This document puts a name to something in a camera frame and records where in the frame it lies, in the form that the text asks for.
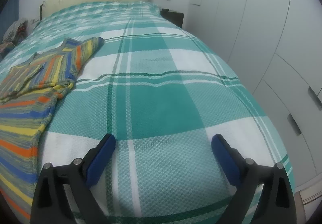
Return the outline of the multicolour striped knit sweater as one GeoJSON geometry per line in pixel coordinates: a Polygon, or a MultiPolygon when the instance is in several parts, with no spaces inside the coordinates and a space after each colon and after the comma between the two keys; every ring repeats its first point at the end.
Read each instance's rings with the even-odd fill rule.
{"type": "Polygon", "coordinates": [[[63,43],[12,67],[1,82],[1,194],[21,223],[29,223],[38,180],[38,142],[56,102],[75,85],[82,66],[104,40],[63,43]]]}

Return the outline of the pile of clothes by bed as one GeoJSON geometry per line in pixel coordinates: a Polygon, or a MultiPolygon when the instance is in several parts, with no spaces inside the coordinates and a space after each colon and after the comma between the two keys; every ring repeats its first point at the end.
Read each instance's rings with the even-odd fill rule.
{"type": "Polygon", "coordinates": [[[11,24],[1,42],[1,60],[27,37],[28,20],[21,18],[11,24]]]}

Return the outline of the teal white plaid bedspread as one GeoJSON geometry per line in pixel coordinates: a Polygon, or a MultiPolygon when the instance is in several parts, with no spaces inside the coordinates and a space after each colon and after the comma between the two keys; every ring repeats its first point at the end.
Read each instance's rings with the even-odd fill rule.
{"type": "Polygon", "coordinates": [[[1,134],[1,193],[29,223],[42,166],[83,157],[105,134],[113,158],[92,188],[113,223],[215,223],[234,189],[211,150],[221,134],[259,165],[293,168],[276,128],[232,69],[148,2],[83,3],[44,18],[1,61],[1,79],[65,38],[103,38],[30,150],[1,134]]]}

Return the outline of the white wardrobe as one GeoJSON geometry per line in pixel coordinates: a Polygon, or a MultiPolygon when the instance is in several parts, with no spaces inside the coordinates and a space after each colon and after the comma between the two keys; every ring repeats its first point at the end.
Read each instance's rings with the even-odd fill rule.
{"type": "Polygon", "coordinates": [[[190,0],[187,30],[278,130],[297,190],[321,180],[321,0],[190,0]]]}

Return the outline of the blue grey curtain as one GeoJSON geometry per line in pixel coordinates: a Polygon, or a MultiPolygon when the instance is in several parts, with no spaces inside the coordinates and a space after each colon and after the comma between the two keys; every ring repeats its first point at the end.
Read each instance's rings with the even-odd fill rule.
{"type": "Polygon", "coordinates": [[[8,0],[1,11],[0,17],[0,36],[2,43],[3,36],[7,32],[7,29],[14,21],[19,19],[19,0],[8,0]]]}

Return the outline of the dark bedside table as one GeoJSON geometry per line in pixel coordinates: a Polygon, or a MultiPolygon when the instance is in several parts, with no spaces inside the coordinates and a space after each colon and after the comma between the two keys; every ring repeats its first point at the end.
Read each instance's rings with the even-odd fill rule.
{"type": "Polygon", "coordinates": [[[162,8],[160,11],[160,15],[168,20],[169,22],[173,23],[174,25],[182,28],[183,26],[183,20],[184,20],[184,14],[181,12],[176,12],[173,10],[169,10],[167,8],[162,8]]]}

